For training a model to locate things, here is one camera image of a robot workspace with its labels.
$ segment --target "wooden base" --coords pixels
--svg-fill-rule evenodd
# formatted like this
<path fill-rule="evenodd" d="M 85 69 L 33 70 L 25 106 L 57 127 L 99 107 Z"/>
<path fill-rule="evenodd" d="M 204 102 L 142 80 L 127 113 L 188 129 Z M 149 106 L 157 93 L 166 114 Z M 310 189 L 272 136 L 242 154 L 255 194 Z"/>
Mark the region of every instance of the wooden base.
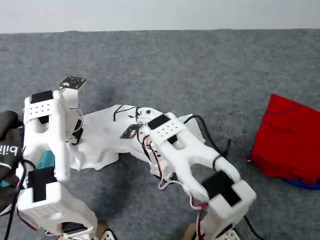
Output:
<path fill-rule="evenodd" d="M 105 230 L 109 229 L 108 224 L 104 221 L 98 221 L 95 235 L 98 239 L 101 239 L 105 233 Z M 60 236 L 57 240 L 66 240 L 63 236 Z"/>
<path fill-rule="evenodd" d="M 191 223 L 186 229 L 182 240 L 192 240 L 196 232 L 196 223 Z"/>

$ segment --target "white wall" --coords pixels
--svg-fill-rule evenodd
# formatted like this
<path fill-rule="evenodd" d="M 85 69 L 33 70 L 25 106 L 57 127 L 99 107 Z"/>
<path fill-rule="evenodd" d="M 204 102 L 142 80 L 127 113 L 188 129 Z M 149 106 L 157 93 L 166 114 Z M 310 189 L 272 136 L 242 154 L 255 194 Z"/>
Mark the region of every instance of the white wall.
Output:
<path fill-rule="evenodd" d="M 0 33 L 320 28 L 320 0 L 0 0 Z"/>

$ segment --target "black fabric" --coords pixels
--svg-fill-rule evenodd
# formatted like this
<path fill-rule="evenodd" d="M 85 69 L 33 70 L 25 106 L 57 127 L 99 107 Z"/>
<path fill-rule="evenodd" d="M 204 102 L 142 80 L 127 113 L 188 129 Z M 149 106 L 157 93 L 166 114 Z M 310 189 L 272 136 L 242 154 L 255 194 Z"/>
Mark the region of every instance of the black fabric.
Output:
<path fill-rule="evenodd" d="M 15 192 L 16 189 L 13 186 L 0 187 L 0 213 L 12 203 Z"/>
<path fill-rule="evenodd" d="M 22 126 L 22 122 L 18 119 L 18 114 L 14 111 L 0 112 L 0 140 L 6 137 L 9 129 Z"/>
<path fill-rule="evenodd" d="M 22 157 L 22 135 L 22 128 L 14 128 L 8 130 L 5 138 L 0 140 L 0 180 L 16 167 Z"/>

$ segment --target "blue fabric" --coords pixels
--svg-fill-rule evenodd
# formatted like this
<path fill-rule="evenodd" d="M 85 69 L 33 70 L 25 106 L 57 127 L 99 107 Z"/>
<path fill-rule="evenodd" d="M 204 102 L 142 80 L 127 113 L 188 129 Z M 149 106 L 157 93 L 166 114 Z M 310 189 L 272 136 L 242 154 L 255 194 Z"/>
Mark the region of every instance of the blue fabric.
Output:
<path fill-rule="evenodd" d="M 320 190 L 320 179 L 316 181 L 315 185 L 309 185 L 301 182 L 300 180 L 291 180 L 287 178 L 282 178 L 282 180 L 298 188 L 309 189 L 309 190 Z"/>

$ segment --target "white wire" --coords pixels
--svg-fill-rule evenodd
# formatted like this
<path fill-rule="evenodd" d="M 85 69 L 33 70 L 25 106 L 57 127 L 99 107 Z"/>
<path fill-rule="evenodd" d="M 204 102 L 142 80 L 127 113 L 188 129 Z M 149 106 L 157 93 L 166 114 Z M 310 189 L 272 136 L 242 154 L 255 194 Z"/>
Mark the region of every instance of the white wire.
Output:
<path fill-rule="evenodd" d="M 168 185 L 170 184 L 179 184 L 181 185 L 183 188 L 185 187 L 184 184 L 182 182 L 176 181 L 176 180 L 170 180 L 167 181 L 163 186 L 161 186 L 161 184 L 164 182 L 164 178 L 162 177 L 161 181 L 158 184 L 158 189 L 160 190 L 165 190 L 167 188 Z"/>
<path fill-rule="evenodd" d="M 78 114 L 79 114 L 79 116 L 80 116 L 81 124 L 80 124 L 80 126 L 79 126 L 76 130 L 74 130 L 74 131 L 72 131 L 72 132 L 66 131 L 66 132 L 65 132 L 66 134 L 73 134 L 73 133 L 79 131 L 79 130 L 82 128 L 83 124 L 84 124 L 84 115 L 83 115 L 82 111 L 81 111 L 79 108 L 70 108 L 70 109 L 73 109 L 73 110 L 75 110 L 75 111 L 79 111 L 79 112 L 80 112 L 80 114 L 79 114 L 79 113 L 78 113 Z"/>

